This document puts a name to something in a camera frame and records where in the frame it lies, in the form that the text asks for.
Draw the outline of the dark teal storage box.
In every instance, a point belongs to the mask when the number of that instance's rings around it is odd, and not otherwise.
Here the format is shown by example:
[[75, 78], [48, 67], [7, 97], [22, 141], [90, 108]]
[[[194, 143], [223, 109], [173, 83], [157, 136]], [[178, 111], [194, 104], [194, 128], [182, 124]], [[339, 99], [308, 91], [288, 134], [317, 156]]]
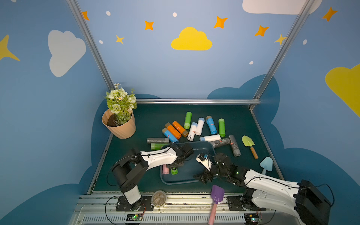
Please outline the dark teal storage box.
[[160, 179], [164, 184], [179, 185], [199, 182], [193, 176], [202, 173], [205, 169], [205, 167], [196, 160], [196, 157], [200, 153], [208, 154], [211, 161], [213, 163], [215, 162], [213, 157], [211, 157], [211, 155], [215, 155], [212, 144], [206, 141], [189, 142], [188, 144], [193, 148], [194, 154], [186, 159], [183, 166], [177, 168], [178, 173], [176, 175], [172, 175], [171, 172], [169, 174], [163, 174], [162, 167], [160, 167]]

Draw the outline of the pink trash bag roll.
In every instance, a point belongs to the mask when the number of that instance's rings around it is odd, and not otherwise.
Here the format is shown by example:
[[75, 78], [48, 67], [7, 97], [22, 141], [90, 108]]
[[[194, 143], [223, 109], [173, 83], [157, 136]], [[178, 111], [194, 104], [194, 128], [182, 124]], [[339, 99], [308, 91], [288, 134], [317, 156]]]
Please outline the pink trash bag roll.
[[169, 174], [169, 173], [170, 173], [169, 168], [167, 167], [166, 164], [164, 164], [164, 165], [162, 166], [162, 174], [163, 174], [163, 175], [167, 175], [167, 174]]

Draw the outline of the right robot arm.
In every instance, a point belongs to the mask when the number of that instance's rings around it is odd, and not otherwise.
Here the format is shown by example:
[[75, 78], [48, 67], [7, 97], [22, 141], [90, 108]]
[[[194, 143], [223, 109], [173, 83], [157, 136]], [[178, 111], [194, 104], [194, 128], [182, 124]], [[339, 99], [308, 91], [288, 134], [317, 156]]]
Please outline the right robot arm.
[[241, 207], [246, 210], [267, 208], [296, 217], [302, 225], [327, 225], [333, 202], [330, 202], [307, 180], [291, 182], [276, 179], [252, 169], [239, 167], [231, 159], [218, 153], [209, 156], [201, 153], [196, 157], [204, 171], [194, 175], [202, 183], [211, 182], [214, 177], [245, 189]]

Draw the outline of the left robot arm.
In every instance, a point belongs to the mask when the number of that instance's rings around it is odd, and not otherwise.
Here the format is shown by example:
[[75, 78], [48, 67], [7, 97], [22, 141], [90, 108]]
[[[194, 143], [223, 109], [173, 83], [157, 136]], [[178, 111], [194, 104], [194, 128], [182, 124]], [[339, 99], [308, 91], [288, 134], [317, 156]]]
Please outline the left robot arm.
[[183, 166], [185, 160], [193, 154], [194, 149], [189, 143], [184, 145], [171, 143], [157, 151], [132, 149], [114, 163], [110, 172], [127, 202], [133, 206], [141, 202], [142, 196], [138, 184], [148, 170], [162, 165], [168, 165], [170, 168]]

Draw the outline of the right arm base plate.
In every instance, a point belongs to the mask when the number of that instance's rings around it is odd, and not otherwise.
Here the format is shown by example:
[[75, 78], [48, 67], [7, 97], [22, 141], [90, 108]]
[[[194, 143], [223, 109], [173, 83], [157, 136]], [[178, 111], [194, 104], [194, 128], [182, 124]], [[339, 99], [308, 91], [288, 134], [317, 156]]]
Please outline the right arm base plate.
[[230, 211], [265, 211], [266, 208], [259, 208], [255, 204], [242, 196], [227, 196], [226, 203]]

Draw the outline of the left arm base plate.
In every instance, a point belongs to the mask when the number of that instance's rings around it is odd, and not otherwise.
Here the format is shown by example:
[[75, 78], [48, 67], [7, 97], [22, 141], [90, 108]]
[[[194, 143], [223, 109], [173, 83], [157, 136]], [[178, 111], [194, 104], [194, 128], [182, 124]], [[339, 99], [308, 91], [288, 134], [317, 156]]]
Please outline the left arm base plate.
[[118, 198], [116, 205], [117, 212], [143, 212], [144, 210], [146, 212], [152, 212], [154, 210], [152, 198], [149, 196], [142, 196], [134, 204], [130, 204], [125, 196]]

